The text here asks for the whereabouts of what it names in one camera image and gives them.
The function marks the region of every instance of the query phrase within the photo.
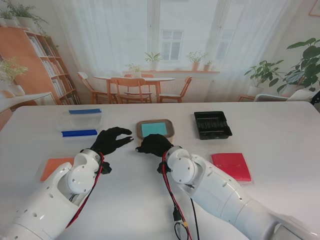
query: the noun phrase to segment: dining table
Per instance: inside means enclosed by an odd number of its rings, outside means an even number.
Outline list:
[[[110,76],[93,76],[95,79],[106,80],[106,91],[108,94],[108,103],[111,104],[111,78]],[[140,77],[145,80],[145,85],[155,86],[155,96],[156,102],[160,103],[161,94],[161,82],[173,81],[175,78],[172,77]]]

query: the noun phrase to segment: black plastic tray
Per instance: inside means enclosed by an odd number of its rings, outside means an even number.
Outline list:
[[[223,111],[198,111],[194,117],[201,140],[227,139],[232,136]]]

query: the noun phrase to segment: flower pot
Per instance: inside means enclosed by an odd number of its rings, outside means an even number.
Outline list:
[[[13,19],[3,19],[4,21],[5,21],[5,24],[8,26],[8,27],[11,27],[11,28],[20,28],[19,26],[18,26],[18,23],[15,21],[15,20],[13,20]]]
[[[20,85],[8,86],[7,88],[11,93],[16,95],[17,97],[26,95],[25,91],[22,89]]]
[[[281,93],[282,97],[290,98],[297,90],[303,89],[303,86],[297,86],[294,84],[288,84],[283,92]]]
[[[8,90],[2,90],[1,93],[7,99],[15,97],[15,95],[12,92],[8,91]]]
[[[203,71],[210,71],[210,64],[205,64],[205,65],[203,65]]]
[[[132,73],[133,78],[141,78],[141,72],[140,71],[134,71]]]
[[[248,89],[248,96],[255,97],[262,92],[262,87],[250,86]]]
[[[158,67],[158,61],[151,61],[150,62],[150,71],[157,71],[157,67]]]
[[[0,26],[3,28],[7,27],[7,24],[6,24],[5,19],[3,17],[0,17]]]
[[[35,34],[39,33],[38,28],[35,22],[32,20],[32,18],[24,17],[24,16],[17,16],[16,18],[19,20],[19,23],[21,24],[21,26],[30,28],[31,31],[34,32]]]
[[[199,67],[199,62],[193,62],[192,63],[192,71],[197,71]]]

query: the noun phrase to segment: potted plant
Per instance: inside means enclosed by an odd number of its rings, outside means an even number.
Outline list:
[[[277,72],[279,68],[275,67],[281,62],[283,62],[283,60],[277,61],[276,63],[270,63],[264,60],[259,63],[259,66],[252,66],[251,70],[244,74],[247,75],[249,73],[253,73],[250,76],[250,79],[252,80],[254,86],[249,87],[247,95],[255,97],[260,94],[263,88],[259,87],[259,85],[263,84],[265,81],[270,81],[269,87],[272,87],[279,81],[279,78],[283,79]]]
[[[320,84],[317,76],[320,73],[320,47],[316,46],[318,42],[320,42],[320,39],[316,40],[313,37],[307,41],[300,41],[287,47],[287,49],[307,48],[303,51],[300,62],[293,66],[293,70],[286,74],[286,77],[283,79],[285,83],[277,89],[278,94],[289,97],[301,88],[309,88],[311,92],[316,90],[313,84],[316,82]]]
[[[206,56],[206,53],[202,53],[202,51],[191,51],[186,56],[190,62],[192,62],[192,71],[197,71],[199,67],[199,63]]]
[[[8,27],[19,28],[18,23],[13,19],[13,15],[9,11],[1,11],[0,17]]]
[[[11,2],[11,0],[3,1],[7,4],[8,8],[10,9],[10,13],[15,15],[16,18],[19,20],[20,24],[23,27],[30,28],[34,33],[39,33],[37,27],[42,32],[44,32],[43,28],[40,25],[41,22],[49,24],[46,20],[30,12],[31,10],[36,8],[35,6],[24,6],[22,4],[18,4],[18,6],[15,6]]]
[[[157,71],[158,63],[160,62],[160,60],[162,60],[161,58],[159,58],[161,53],[154,54],[153,52],[145,52],[145,54],[148,56],[145,61],[150,62],[150,70]]]
[[[203,71],[210,71],[211,70],[212,61],[209,60],[206,64],[203,65]]]
[[[140,69],[140,65],[134,65],[133,63],[132,64],[129,64],[129,65],[126,65],[130,71],[132,71],[132,77],[133,78],[141,78],[141,69]]]
[[[0,80],[9,82],[8,90],[16,96],[25,95],[20,85],[14,85],[16,76],[23,75],[28,68],[20,66],[16,58],[4,59],[0,62]]]

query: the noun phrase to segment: white table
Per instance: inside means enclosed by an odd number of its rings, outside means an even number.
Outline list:
[[[106,80],[106,91],[108,93],[108,103],[111,104],[111,76],[94,76],[96,79]],[[161,94],[161,82],[173,81],[175,78],[171,77],[141,77],[145,80],[145,85],[154,85],[155,86],[155,95],[156,102],[160,103],[160,94]]]
[[[88,106],[20,107],[0,132],[0,233],[39,186],[35,175],[48,158],[73,157],[95,137],[62,139],[60,114]],[[173,122],[173,143],[209,159],[212,153],[243,153],[254,184],[245,191],[266,207],[320,229],[320,114],[307,102],[226,102],[99,105],[102,126],[132,130],[147,119]],[[224,111],[233,136],[199,140],[193,113]],[[173,204],[160,158],[135,152],[133,141],[106,156],[112,172],[102,175],[86,206],[59,240],[176,240]],[[171,181],[196,239],[189,199]],[[196,205],[202,240],[244,240],[240,232]]]

